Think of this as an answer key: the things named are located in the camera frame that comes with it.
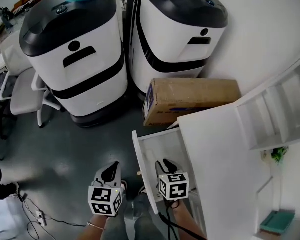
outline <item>cardboard box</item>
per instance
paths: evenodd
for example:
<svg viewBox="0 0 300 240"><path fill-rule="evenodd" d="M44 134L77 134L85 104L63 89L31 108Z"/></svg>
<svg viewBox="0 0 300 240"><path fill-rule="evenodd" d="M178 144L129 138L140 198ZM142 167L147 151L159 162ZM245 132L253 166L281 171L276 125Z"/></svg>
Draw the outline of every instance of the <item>cardboard box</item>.
<svg viewBox="0 0 300 240"><path fill-rule="evenodd" d="M178 117L233 103L240 97L235 80L155 78L143 104L143 125L171 125Z"/></svg>

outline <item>green plant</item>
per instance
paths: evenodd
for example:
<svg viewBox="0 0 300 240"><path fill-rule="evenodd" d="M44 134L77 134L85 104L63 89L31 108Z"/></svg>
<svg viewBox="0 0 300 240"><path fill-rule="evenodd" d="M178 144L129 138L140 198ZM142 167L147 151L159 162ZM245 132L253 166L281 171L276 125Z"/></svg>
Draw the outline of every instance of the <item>green plant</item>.
<svg viewBox="0 0 300 240"><path fill-rule="evenodd" d="M288 146L275 148L271 153L271 157L277 164L280 164L284 160L284 156L288 152L288 150Z"/></svg>

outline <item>white chair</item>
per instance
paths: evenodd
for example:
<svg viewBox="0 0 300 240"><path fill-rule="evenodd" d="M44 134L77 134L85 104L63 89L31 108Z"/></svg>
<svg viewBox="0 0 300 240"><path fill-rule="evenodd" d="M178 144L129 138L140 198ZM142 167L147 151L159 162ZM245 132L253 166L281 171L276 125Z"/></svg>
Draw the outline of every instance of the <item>white chair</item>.
<svg viewBox="0 0 300 240"><path fill-rule="evenodd" d="M15 116L37 112L38 125L42 128L41 114L43 105L50 106L58 111L61 107L46 100L49 91L23 53L19 44L19 34L20 31L12 33L0 44L5 66L8 69L0 91L0 100L11 100L10 109ZM13 88L12 96L3 97L10 76L18 76L18 78Z"/></svg>

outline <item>white drawer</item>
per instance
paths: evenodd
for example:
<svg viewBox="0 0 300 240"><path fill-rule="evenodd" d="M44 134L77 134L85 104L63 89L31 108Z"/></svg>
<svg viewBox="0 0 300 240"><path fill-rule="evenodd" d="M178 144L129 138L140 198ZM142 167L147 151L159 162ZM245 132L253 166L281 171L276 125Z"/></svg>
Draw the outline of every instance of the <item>white drawer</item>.
<svg viewBox="0 0 300 240"><path fill-rule="evenodd" d="M186 151L180 128L142 137L138 137L137 132L133 131L132 139L147 195L156 215L159 213L156 203L163 201L163 197L157 188L156 161L161 162L162 165L164 165L164 159L178 163L183 171L189 175L189 189L192 190L196 188L195 174Z"/></svg>

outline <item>gray floor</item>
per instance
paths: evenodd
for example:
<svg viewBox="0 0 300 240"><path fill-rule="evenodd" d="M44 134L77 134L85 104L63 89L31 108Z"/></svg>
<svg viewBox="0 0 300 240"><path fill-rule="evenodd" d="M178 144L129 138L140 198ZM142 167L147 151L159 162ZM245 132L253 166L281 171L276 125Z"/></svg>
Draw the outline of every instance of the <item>gray floor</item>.
<svg viewBox="0 0 300 240"><path fill-rule="evenodd" d="M137 176L139 165L132 142L132 131L147 135L161 131L160 127L143 127L141 106L134 105L119 118L100 126L82 129L61 113L45 106L45 128L39 129L37 114L18 117L6 141L0 140L2 184L19 182L21 194L26 194L47 216L84 225L92 216L88 206L88 186L102 166L119 161L122 178L128 181L131 200L143 185ZM13 197L0 202L0 240L28 236L21 203ZM57 240L75 239L80 227L49 220L46 229ZM49 236L38 229L40 239Z"/></svg>

